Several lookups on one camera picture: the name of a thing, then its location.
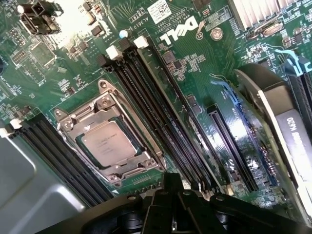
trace barcode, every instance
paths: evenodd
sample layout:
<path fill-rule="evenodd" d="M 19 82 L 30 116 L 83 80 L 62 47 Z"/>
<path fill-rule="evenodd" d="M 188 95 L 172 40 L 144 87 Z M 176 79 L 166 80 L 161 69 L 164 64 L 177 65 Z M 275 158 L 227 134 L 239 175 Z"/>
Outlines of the barcode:
<path fill-rule="evenodd" d="M 158 0 L 147 8 L 155 24 L 158 24 L 172 14 L 166 0 Z"/>
<path fill-rule="evenodd" d="M 169 13 L 170 9 L 167 4 L 163 4 L 162 6 L 159 7 L 159 12 L 160 14 L 164 15 L 166 13 Z"/>

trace black pcie slot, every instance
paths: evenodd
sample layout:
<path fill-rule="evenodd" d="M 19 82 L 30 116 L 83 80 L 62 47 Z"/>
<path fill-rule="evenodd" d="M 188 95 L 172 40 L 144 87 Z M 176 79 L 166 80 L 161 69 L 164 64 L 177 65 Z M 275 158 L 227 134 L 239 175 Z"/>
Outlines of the black pcie slot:
<path fill-rule="evenodd" d="M 168 67 L 166 66 L 166 63 L 164 62 L 159 51 L 157 50 L 153 40 L 150 37 L 148 37 L 147 41 L 149 43 L 149 48 L 151 49 L 152 53 L 154 54 L 155 58 L 157 59 L 161 69 L 165 72 L 168 81 L 170 82 L 171 86 L 173 87 L 173 89 L 174 89 L 175 93 L 177 94 L 179 100 L 181 101 L 181 103 L 185 107 L 187 114 L 189 115 L 189 117 L 193 121 L 194 125 L 196 126 L 196 128 L 197 128 L 199 134 L 201 135 L 205 145 L 208 147 L 212 157 L 219 163 L 219 167 L 223 168 L 222 165 L 220 165 L 220 161 L 219 161 L 219 158 L 217 156 L 217 153 L 215 152 L 212 144 L 210 143 L 205 130 L 201 127 L 201 124 L 199 123 L 196 115 L 194 114 L 191 106 L 189 105 L 187 99 L 185 98 L 185 96 L 184 96 L 183 92 L 181 91 L 179 85 L 177 84 L 175 78 L 170 73 Z"/>
<path fill-rule="evenodd" d="M 304 73 L 299 77 L 289 77 L 298 108 L 302 118 L 309 129 L 312 131 L 312 82 L 309 73 Z"/>
<path fill-rule="evenodd" d="M 90 168 L 73 152 L 40 114 L 11 137 L 20 136 L 53 172 L 89 207 L 99 205 L 112 194 Z"/>
<path fill-rule="evenodd" d="M 191 183 L 198 182 L 199 178 L 190 173 L 188 170 L 189 163 L 182 157 L 183 152 L 180 146 L 172 139 L 170 132 L 170 125 L 164 121 L 163 114 L 158 114 L 155 110 L 155 104 L 150 97 L 147 97 L 146 90 L 140 84 L 138 84 L 138 77 L 134 76 L 132 72 L 127 68 L 128 64 L 121 64 L 115 69 L 115 75 L 119 77 L 124 90 L 127 90 L 130 96 L 135 100 L 135 103 L 139 106 L 143 112 L 145 119 L 149 125 L 153 128 L 155 135 L 163 146 L 166 147 L 166 151 L 174 156 L 173 159 L 179 166 L 181 172 L 186 176 L 186 179 Z"/>
<path fill-rule="evenodd" d="M 248 167 L 246 160 L 244 159 L 240 149 L 238 148 L 229 128 L 227 127 L 219 109 L 217 106 L 212 106 L 207 109 L 208 115 L 210 116 L 213 125 L 217 132 L 219 133 L 222 141 L 233 160 L 233 163 L 242 177 L 249 192 L 257 191 L 258 186 L 254 180 L 253 174 Z"/>

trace pcie slot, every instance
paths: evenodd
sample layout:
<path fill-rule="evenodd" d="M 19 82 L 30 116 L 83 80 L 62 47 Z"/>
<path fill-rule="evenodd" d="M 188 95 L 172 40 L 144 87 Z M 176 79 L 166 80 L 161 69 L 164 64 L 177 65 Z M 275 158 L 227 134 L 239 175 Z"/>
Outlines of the pcie slot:
<path fill-rule="evenodd" d="M 208 115 L 213 122 L 216 131 L 219 133 L 225 148 L 228 151 L 230 158 L 232 159 L 238 173 L 240 174 L 245 186 L 249 192 L 257 191 L 258 186 L 254 180 L 253 174 L 248 167 L 246 160 L 244 159 L 240 149 L 238 148 L 229 128 L 226 125 L 217 106 L 212 106 L 207 110 Z"/>
<path fill-rule="evenodd" d="M 276 181 L 276 178 L 272 175 L 270 169 L 269 169 L 269 165 L 265 159 L 265 155 L 263 154 L 263 152 L 260 150 L 260 145 L 259 143 L 257 142 L 256 138 L 254 137 L 254 135 L 252 134 L 251 130 L 250 130 L 250 126 L 249 126 L 249 123 L 248 123 L 248 120 L 246 119 L 244 113 L 243 113 L 243 110 L 240 106 L 240 103 L 235 105 L 235 109 L 240 117 L 240 119 L 242 120 L 243 124 L 244 124 L 244 127 L 247 131 L 247 135 L 250 139 L 250 141 L 252 142 L 253 144 L 253 147 L 256 149 L 257 153 L 258 153 L 258 156 L 260 158 L 260 161 L 263 165 L 263 168 L 264 170 L 266 171 L 266 174 L 268 176 L 268 179 L 270 181 L 270 183 L 273 185 L 273 186 L 276 186 L 277 185 L 277 181 Z"/>
<path fill-rule="evenodd" d="M 312 131 L 312 82 L 309 73 L 299 77 L 289 77 L 298 108 L 309 132 Z"/>
<path fill-rule="evenodd" d="M 175 78 L 170 73 L 170 71 L 169 71 L 168 67 L 166 66 L 161 54 L 157 50 L 154 42 L 152 41 L 152 39 L 150 37 L 147 37 L 147 41 L 149 43 L 149 48 L 151 49 L 153 55 L 157 59 L 161 69 L 166 74 L 166 77 L 167 77 L 168 81 L 170 82 L 171 86 L 173 87 L 175 93 L 177 94 L 178 99 L 181 101 L 181 103 L 183 104 L 184 108 L 187 111 L 187 114 L 189 115 L 190 119 L 193 121 L 195 127 L 197 128 L 199 134 L 201 135 L 201 137 L 203 139 L 204 144 L 208 147 L 209 153 L 219 163 L 220 168 L 223 168 L 223 166 L 220 164 L 220 161 L 218 159 L 218 156 L 217 156 L 215 149 L 213 148 L 212 144 L 210 143 L 210 141 L 207 137 L 205 130 L 202 128 L 201 124 L 199 123 L 196 115 L 194 114 L 191 106 L 189 105 L 187 99 L 185 98 L 185 96 L 184 96 L 183 92 L 181 91 L 179 85 L 177 84 Z"/>

